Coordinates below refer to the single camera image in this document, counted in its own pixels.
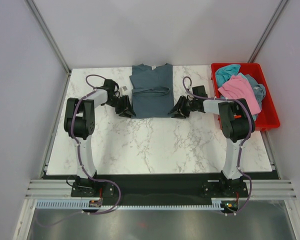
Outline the right aluminium frame post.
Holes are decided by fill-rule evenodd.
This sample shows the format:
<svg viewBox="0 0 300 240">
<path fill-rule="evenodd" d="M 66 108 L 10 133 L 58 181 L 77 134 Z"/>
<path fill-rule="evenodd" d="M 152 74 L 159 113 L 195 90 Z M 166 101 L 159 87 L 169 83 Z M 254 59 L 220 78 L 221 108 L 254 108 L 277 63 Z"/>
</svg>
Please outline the right aluminium frame post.
<svg viewBox="0 0 300 240">
<path fill-rule="evenodd" d="M 270 34 L 272 33 L 273 29 L 275 28 L 278 20 L 282 16 L 283 12 L 285 11 L 287 5 L 289 4 L 290 0 L 280 0 L 275 11 L 273 12 L 270 20 L 268 21 L 264 31 L 262 32 L 255 48 L 253 49 L 248 63 L 254 63 L 261 52 L 262 48 L 264 47 L 267 39 L 269 38 Z"/>
</svg>

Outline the aluminium front rail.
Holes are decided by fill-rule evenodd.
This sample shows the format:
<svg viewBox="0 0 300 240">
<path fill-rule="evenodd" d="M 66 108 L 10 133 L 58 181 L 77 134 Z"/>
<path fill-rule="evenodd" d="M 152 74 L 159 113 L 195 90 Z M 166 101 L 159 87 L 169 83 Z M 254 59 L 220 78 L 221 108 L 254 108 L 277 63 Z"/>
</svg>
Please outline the aluminium front rail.
<svg viewBox="0 0 300 240">
<path fill-rule="evenodd" d="M 69 199 L 71 187 L 64 180 L 31 180 L 26 199 Z M 251 200 L 295 200 L 297 198 L 290 180 L 253 180 Z"/>
</svg>

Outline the left aluminium frame post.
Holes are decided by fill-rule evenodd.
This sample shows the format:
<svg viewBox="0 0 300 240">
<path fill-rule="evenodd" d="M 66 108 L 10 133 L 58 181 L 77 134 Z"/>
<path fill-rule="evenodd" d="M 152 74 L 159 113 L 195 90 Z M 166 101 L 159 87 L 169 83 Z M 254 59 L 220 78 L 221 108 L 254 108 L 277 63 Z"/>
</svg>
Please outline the left aluminium frame post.
<svg viewBox="0 0 300 240">
<path fill-rule="evenodd" d="M 28 6 L 30 12 L 32 13 L 33 17 L 35 18 L 38 26 L 40 27 L 44 37 L 48 41 L 50 47 L 52 48 L 52 51 L 54 52 L 55 56 L 57 57 L 59 63 L 65 70 L 65 72 L 69 75 L 72 71 L 67 64 L 56 40 L 54 39 L 45 19 L 43 18 L 38 6 L 36 5 L 34 0 L 25 0 L 24 1 L 26 5 Z"/>
</svg>

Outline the teal t shirt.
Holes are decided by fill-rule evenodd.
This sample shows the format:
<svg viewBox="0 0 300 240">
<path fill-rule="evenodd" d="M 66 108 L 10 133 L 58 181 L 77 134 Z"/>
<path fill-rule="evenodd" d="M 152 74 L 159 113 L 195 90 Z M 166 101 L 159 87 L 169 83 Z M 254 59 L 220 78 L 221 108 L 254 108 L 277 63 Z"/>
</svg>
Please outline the teal t shirt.
<svg viewBox="0 0 300 240">
<path fill-rule="evenodd" d="M 230 80 L 232 76 L 236 76 L 239 73 L 240 68 L 240 64 L 229 64 L 219 68 L 215 72 L 217 86 L 220 88 L 224 83 Z"/>
</svg>

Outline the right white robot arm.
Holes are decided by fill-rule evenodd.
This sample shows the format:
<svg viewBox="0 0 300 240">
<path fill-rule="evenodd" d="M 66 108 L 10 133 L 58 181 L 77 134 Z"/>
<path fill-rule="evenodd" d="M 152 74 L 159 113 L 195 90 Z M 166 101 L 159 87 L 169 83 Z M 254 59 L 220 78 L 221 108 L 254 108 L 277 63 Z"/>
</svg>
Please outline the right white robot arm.
<svg viewBox="0 0 300 240">
<path fill-rule="evenodd" d="M 225 197 L 232 196 L 237 186 L 243 181 L 241 160 L 245 143 L 255 131 L 255 122 L 247 101 L 240 99 L 221 99 L 208 97 L 203 85 L 186 89 L 187 96 L 182 95 L 169 111 L 173 118 L 186 119 L 191 112 L 218 115 L 221 131 L 226 138 L 226 156 L 219 184 L 219 191 Z"/>
</svg>

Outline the red plastic bin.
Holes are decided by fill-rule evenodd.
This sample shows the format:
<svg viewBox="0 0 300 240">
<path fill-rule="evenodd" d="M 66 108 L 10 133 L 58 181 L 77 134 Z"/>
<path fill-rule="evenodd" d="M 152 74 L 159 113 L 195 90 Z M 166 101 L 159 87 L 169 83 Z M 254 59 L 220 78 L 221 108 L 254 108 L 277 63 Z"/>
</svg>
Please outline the red plastic bin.
<svg viewBox="0 0 300 240">
<path fill-rule="evenodd" d="M 231 64 L 239 64 L 240 70 L 238 74 L 252 76 L 259 84 L 263 84 L 266 89 L 266 96 L 262 101 L 262 108 L 259 114 L 252 115 L 255 121 L 255 128 L 258 131 L 268 131 L 270 129 L 275 129 L 280 126 L 280 121 L 266 83 L 265 76 L 263 74 L 262 68 L 258 63 L 213 63 L 211 65 L 211 79 L 213 80 L 215 96 L 222 99 L 227 99 L 223 97 L 218 91 L 218 86 L 216 83 L 215 73 L 219 68 L 225 67 Z"/>
</svg>

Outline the pink t shirt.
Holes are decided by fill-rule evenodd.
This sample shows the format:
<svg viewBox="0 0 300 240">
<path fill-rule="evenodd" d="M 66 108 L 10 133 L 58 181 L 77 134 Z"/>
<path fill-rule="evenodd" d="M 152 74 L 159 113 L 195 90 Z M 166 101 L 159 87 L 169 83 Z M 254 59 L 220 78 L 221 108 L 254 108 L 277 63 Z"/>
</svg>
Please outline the pink t shirt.
<svg viewBox="0 0 300 240">
<path fill-rule="evenodd" d="M 248 79 L 243 74 L 233 75 L 221 87 L 219 93 L 227 99 L 245 99 L 252 115 L 259 114 L 262 109 L 253 92 Z"/>
</svg>

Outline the dark blue-grey t shirt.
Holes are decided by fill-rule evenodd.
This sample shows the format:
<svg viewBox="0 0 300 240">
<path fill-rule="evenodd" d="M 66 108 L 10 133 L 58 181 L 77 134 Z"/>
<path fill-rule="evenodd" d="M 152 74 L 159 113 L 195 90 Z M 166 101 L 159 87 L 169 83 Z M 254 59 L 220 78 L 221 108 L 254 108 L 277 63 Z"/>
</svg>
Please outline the dark blue-grey t shirt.
<svg viewBox="0 0 300 240">
<path fill-rule="evenodd" d="M 137 119 L 169 118 L 174 107 L 173 66 L 132 66 L 132 107 Z"/>
</svg>

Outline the aluminium frame post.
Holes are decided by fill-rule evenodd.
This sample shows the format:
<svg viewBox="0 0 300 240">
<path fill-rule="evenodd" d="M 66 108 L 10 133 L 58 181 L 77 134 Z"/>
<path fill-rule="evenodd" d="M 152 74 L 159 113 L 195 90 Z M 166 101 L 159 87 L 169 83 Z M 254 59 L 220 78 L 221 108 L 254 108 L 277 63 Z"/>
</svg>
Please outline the aluminium frame post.
<svg viewBox="0 0 300 240">
<path fill-rule="evenodd" d="M 33 17 L 35 18 L 38 26 L 40 27 L 44 37 L 48 41 L 50 47 L 52 48 L 52 51 L 54 52 L 55 56 L 57 57 L 59 63 L 65 70 L 65 72 L 69 75 L 72 71 L 67 64 L 56 40 L 54 39 L 45 19 L 43 18 L 38 6 L 36 5 L 34 0 L 25 0 L 24 1 L 26 5 L 28 6 L 30 12 L 32 13 Z"/>
<path fill-rule="evenodd" d="M 289 4 L 290 0 L 280 0 L 275 11 L 273 12 L 270 20 L 268 21 L 264 31 L 262 32 L 255 48 L 253 49 L 248 63 L 254 63 L 261 52 L 262 48 L 264 47 L 267 39 L 269 38 L 270 34 L 272 33 L 273 29 L 275 28 L 278 20 L 282 16 L 283 12 L 285 11 L 287 5 Z"/>
</svg>

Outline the grey-blue t shirt in bin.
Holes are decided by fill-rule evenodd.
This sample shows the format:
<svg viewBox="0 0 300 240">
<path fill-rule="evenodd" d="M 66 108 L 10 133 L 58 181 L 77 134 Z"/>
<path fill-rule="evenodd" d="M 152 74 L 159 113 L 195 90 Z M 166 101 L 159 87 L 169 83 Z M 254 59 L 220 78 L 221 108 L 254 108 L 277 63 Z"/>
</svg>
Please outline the grey-blue t shirt in bin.
<svg viewBox="0 0 300 240">
<path fill-rule="evenodd" d="M 250 76 L 249 74 L 246 74 L 245 77 L 247 78 L 254 96 L 258 102 L 258 105 L 260 108 L 262 108 L 262 101 L 266 96 L 266 88 L 263 84 L 258 83 L 252 76 Z"/>
</svg>

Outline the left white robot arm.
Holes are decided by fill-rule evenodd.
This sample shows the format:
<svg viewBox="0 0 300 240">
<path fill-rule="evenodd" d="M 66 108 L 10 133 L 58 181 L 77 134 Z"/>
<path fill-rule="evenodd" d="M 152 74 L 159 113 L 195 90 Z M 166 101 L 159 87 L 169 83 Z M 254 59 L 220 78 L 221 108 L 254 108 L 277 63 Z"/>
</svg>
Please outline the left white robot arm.
<svg viewBox="0 0 300 240">
<path fill-rule="evenodd" d="M 95 109 L 108 105 L 124 118 L 135 117 L 136 113 L 127 95 L 120 95 L 119 85 L 112 79 L 104 79 L 102 86 L 94 86 L 92 92 L 82 98 L 70 97 L 66 101 L 63 128 L 73 140 L 77 161 L 75 183 L 82 185 L 82 191 L 89 197 L 100 191 L 97 169 L 92 155 L 92 134 L 96 127 Z"/>
</svg>

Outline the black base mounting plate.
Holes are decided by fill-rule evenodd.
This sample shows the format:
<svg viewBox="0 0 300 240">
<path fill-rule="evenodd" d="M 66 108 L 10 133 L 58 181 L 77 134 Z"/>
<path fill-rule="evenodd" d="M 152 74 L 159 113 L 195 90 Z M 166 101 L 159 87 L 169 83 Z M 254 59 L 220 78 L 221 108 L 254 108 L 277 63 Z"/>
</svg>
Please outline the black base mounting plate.
<svg viewBox="0 0 300 240">
<path fill-rule="evenodd" d="M 249 180 L 224 188 L 220 173 L 110 174 L 98 175 L 100 182 L 77 185 L 72 175 L 43 175 L 44 180 L 64 180 L 71 197 L 102 198 L 106 205 L 208 204 L 213 198 L 248 197 Z"/>
</svg>

